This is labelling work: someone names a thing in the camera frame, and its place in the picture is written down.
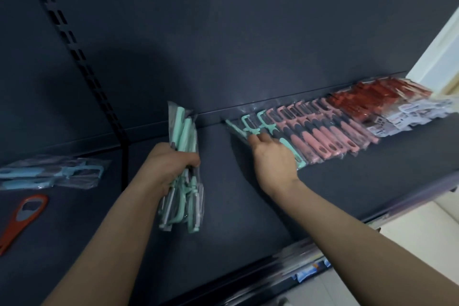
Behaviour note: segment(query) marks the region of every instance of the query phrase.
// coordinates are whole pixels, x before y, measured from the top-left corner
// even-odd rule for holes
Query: person's left hand
[[[129,186],[145,188],[161,198],[168,194],[170,184],[186,166],[198,167],[200,162],[197,153],[174,151],[168,143],[158,143]]]

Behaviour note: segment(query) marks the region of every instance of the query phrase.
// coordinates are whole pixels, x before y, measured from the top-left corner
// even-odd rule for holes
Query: floor
[[[451,264],[459,256],[459,223],[435,202],[387,223],[381,233],[459,284],[459,271]],[[277,305],[285,297],[292,306],[359,306],[333,269],[265,306]]]

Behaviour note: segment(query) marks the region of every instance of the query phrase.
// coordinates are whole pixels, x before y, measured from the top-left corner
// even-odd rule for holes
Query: person's left arm
[[[161,198],[196,153],[157,144],[42,306],[127,305]]]

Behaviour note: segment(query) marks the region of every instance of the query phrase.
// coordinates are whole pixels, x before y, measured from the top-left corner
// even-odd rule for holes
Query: hand
[[[296,174],[295,157],[281,142],[271,139],[267,133],[250,135],[248,141],[255,159],[258,183],[271,198],[300,181]]]
[[[174,151],[168,143],[158,143],[148,154],[130,185],[135,184],[154,191],[161,198],[168,194],[170,184],[186,166],[198,167],[200,163],[197,153]]]

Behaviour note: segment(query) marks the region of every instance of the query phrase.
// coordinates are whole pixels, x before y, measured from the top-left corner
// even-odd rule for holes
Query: shelf surface
[[[325,199],[364,220],[458,170],[458,130],[459,115],[453,114],[385,138],[357,157],[306,167],[299,175]],[[176,226],[164,233],[155,223],[132,304],[158,305],[307,235],[262,194],[248,147],[224,125],[199,129],[198,138],[206,192],[201,231],[188,234]],[[166,140],[130,147],[130,178],[153,146]]]
[[[96,188],[0,191],[0,234],[23,199],[37,193],[49,197],[45,210],[0,257],[2,306],[40,305],[75,262],[121,193],[121,151],[100,153],[93,158],[112,160]]]

